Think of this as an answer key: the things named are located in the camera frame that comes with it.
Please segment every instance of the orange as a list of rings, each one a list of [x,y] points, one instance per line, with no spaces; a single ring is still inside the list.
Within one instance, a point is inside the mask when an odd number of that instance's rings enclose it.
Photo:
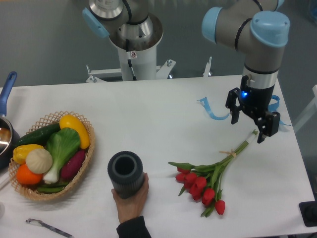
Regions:
[[[26,164],[21,165],[16,173],[16,180],[18,180],[20,184],[37,184],[42,180],[42,178],[43,174],[35,174],[31,172]]]

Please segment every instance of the blue light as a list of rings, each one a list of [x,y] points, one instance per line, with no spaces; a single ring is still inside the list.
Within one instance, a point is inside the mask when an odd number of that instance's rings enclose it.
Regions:
[[[241,96],[242,96],[242,98],[245,98],[247,95],[248,95],[248,93],[247,93],[247,92],[245,92],[245,91],[242,91],[242,92],[241,92]]]

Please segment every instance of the blue ribbon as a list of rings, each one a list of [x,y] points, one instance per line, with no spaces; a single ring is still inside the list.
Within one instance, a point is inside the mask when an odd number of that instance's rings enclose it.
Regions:
[[[227,115],[225,115],[224,117],[217,117],[215,114],[213,114],[210,106],[209,106],[209,102],[208,102],[208,99],[207,97],[204,97],[200,100],[198,100],[202,103],[203,107],[205,108],[206,112],[209,114],[209,116],[214,119],[214,120],[225,120],[228,116],[229,116],[229,113]]]
[[[273,103],[273,104],[270,104],[268,106],[268,110],[270,112],[276,112],[277,111],[277,108],[279,107],[279,101],[280,101],[280,98],[277,96],[277,95],[272,95],[272,99],[273,100],[276,100],[276,103]],[[205,108],[206,112],[209,114],[209,116],[214,119],[214,120],[225,120],[230,114],[228,113],[227,115],[225,115],[224,117],[217,117],[211,110],[210,108],[210,105],[209,105],[209,102],[208,102],[208,99],[207,97],[204,97],[200,100],[198,100],[199,102],[202,103],[203,107]],[[279,123],[281,125],[287,125],[287,126],[291,126],[289,124],[285,124],[282,120],[279,121]]]
[[[276,103],[273,103],[273,104],[270,104],[267,109],[272,113],[272,112],[276,112],[277,111],[277,108],[279,107],[279,100],[280,98],[277,96],[277,95],[272,95],[272,99],[273,100],[276,100]],[[288,126],[291,126],[289,124],[285,124],[282,120],[279,120],[279,123],[281,125],[288,125]]]

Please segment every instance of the bok choy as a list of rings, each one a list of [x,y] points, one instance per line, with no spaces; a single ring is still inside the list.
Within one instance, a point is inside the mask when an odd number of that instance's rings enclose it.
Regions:
[[[43,177],[45,183],[56,183],[59,180],[60,169],[77,152],[79,146],[79,134],[71,128],[64,128],[50,136],[46,150],[52,155],[53,165]]]

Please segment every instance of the blue pot handle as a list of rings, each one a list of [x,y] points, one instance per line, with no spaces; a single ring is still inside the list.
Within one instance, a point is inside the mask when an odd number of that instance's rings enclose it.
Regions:
[[[0,94],[0,115],[1,116],[6,116],[6,103],[8,101],[9,94],[15,83],[16,78],[17,78],[16,72],[9,73],[8,78],[6,79],[6,82],[1,91],[1,94]]]

